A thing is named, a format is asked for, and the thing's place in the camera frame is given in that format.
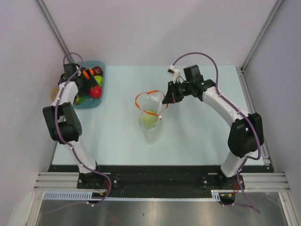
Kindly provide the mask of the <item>clear zip top bag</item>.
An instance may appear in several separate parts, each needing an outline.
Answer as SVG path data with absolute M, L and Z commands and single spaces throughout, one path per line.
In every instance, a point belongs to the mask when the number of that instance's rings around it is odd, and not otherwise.
M 139 109 L 139 126 L 144 139 L 151 144 L 158 140 L 162 127 L 162 113 L 169 107 L 163 104 L 165 94 L 160 90 L 142 92 L 135 97 L 135 106 Z

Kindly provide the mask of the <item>green cabbage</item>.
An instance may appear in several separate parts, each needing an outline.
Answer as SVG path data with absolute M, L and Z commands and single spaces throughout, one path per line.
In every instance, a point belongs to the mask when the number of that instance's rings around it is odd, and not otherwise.
M 152 128 L 158 121 L 157 113 L 155 111 L 147 110 L 142 113 L 140 121 L 145 128 Z

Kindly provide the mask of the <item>orange fruit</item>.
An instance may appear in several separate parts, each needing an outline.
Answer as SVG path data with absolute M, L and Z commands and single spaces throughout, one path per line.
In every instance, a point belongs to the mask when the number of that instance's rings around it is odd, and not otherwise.
M 84 75 L 84 77 L 89 80 L 94 76 L 94 72 L 92 69 L 85 69 L 82 74 Z

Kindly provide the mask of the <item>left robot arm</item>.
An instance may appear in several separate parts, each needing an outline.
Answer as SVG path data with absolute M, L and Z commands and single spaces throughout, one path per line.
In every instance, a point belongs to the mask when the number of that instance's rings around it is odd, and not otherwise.
M 76 63 L 64 64 L 63 69 L 57 95 L 50 106 L 43 108 L 43 116 L 51 138 L 64 145 L 77 162 L 77 188 L 99 189 L 103 185 L 104 177 L 96 172 L 97 162 L 80 142 L 82 126 L 73 106 L 85 96 L 91 99 L 101 98 L 102 86 L 93 69 L 82 68 Z

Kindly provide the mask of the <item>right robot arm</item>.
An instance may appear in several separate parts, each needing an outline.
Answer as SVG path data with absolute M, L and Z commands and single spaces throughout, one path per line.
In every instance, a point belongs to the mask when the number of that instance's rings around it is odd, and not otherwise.
M 263 144 L 262 118 L 258 113 L 250 114 L 231 103 L 218 91 L 213 80 L 204 80 L 197 65 L 188 66 L 183 71 L 185 80 L 180 82 L 180 70 L 174 65 L 168 68 L 167 72 L 173 79 L 168 83 L 162 104 L 175 104 L 185 96 L 193 96 L 212 107 L 226 121 L 230 127 L 230 152 L 220 167 L 217 184 L 222 189 L 228 189 L 233 185 L 233 176 L 241 170 L 242 164 Z

